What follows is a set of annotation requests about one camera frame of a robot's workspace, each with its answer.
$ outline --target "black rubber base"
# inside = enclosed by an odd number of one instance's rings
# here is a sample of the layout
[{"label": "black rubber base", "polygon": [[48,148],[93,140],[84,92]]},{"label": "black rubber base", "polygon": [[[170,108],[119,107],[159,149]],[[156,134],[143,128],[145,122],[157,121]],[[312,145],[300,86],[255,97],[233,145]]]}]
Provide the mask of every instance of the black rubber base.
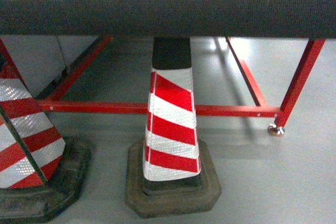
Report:
[{"label": "black rubber base", "polygon": [[199,141],[202,187],[195,191],[172,191],[161,195],[148,195],[143,191],[143,143],[144,140],[138,141],[128,152],[126,204],[130,208],[142,218],[191,214],[212,209],[221,195],[221,187],[206,143]]},{"label": "black rubber base", "polygon": [[47,222],[79,198],[90,150],[85,142],[65,141],[63,158],[48,185],[0,189],[0,223]]}]

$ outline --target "gray fabric panel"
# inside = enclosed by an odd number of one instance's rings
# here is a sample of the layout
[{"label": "gray fabric panel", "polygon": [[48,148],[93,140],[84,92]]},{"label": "gray fabric panel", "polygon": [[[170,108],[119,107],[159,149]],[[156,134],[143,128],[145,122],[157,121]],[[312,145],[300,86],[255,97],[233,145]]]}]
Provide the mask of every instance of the gray fabric panel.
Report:
[{"label": "gray fabric panel", "polygon": [[0,0],[0,34],[336,38],[336,0]]}]

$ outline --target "red and white striped cone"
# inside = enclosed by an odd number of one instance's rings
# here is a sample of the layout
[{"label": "red and white striped cone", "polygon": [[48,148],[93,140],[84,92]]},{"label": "red and white striped cone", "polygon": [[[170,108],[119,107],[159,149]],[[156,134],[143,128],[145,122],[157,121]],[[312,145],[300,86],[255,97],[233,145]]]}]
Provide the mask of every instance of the red and white striped cone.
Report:
[{"label": "red and white striped cone", "polygon": [[61,137],[0,54],[0,222],[56,217],[78,199],[89,157],[86,143]]},{"label": "red and white striped cone", "polygon": [[33,158],[29,160],[0,120],[0,188],[42,185],[61,160],[65,142],[7,63],[0,72],[0,106]]},{"label": "red and white striped cone", "polygon": [[166,181],[201,171],[196,132],[192,68],[152,70],[144,177]]},{"label": "red and white striped cone", "polygon": [[221,187],[197,139],[190,39],[155,38],[152,67],[145,143],[129,148],[126,204],[143,218],[209,211]]}]

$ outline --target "red metal bar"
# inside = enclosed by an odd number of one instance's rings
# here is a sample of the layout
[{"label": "red metal bar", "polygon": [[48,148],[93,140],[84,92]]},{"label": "red metal bar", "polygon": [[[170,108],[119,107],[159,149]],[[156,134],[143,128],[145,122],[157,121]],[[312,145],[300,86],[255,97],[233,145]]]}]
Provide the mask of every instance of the red metal bar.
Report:
[{"label": "red metal bar", "polygon": [[[56,112],[147,114],[148,107],[147,103],[52,100],[37,100],[37,102],[43,110]],[[197,115],[207,116],[251,116],[264,118],[275,118],[282,114],[279,107],[221,105],[196,105],[196,113]]]},{"label": "red metal bar", "polygon": [[231,40],[229,38],[226,37],[226,42],[229,45],[229,48],[238,64],[238,67],[241,71],[241,74],[244,77],[244,80],[246,82],[246,85],[248,87],[248,90],[250,91],[252,98],[254,100],[254,103],[257,106],[268,106],[268,103],[263,95],[263,93],[261,92],[261,90],[259,89],[259,86],[256,82],[256,80],[254,79],[251,71],[249,70],[245,60],[243,60],[242,58],[238,57],[237,54],[235,53],[232,44],[230,42]]},{"label": "red metal bar", "polygon": [[60,100],[62,96],[67,92],[71,85],[80,77],[85,69],[96,58],[100,51],[107,45],[112,39],[111,36],[103,37],[93,49],[83,58],[83,61],[79,63],[69,75],[57,86],[57,88],[46,98],[46,100]]},{"label": "red metal bar", "polygon": [[277,127],[284,127],[286,125],[289,115],[299,98],[303,86],[306,83],[310,71],[315,64],[325,41],[325,39],[308,41],[299,65],[295,71],[294,77],[280,107],[283,113],[275,119],[275,124]]},{"label": "red metal bar", "polygon": [[18,78],[20,79],[20,81],[24,84],[24,86],[27,85],[25,83],[25,80],[23,79],[23,77],[21,76],[19,70],[17,69],[15,63],[13,62],[13,59],[11,58],[9,52],[7,51],[7,48],[5,46],[5,44],[3,43],[3,41],[0,38],[0,54],[2,54],[3,57],[5,57],[5,59],[7,60],[8,64],[12,67],[13,71],[15,72],[16,76],[18,76]]}]

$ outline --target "concrete floor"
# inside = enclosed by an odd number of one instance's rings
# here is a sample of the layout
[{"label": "concrete floor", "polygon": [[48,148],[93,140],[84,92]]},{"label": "concrete floor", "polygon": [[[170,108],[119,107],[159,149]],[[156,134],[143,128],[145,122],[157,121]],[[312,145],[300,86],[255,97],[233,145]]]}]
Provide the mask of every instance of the concrete floor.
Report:
[{"label": "concrete floor", "polygon": [[[235,38],[270,105],[280,105],[307,40]],[[63,136],[91,141],[81,198],[50,223],[336,223],[336,41],[328,40],[282,138],[272,119],[197,118],[222,186],[210,212],[141,219],[124,202],[128,148],[144,137],[145,115],[51,113]],[[116,38],[64,96],[147,102],[152,38]],[[222,38],[192,38],[198,104],[253,101]]]}]

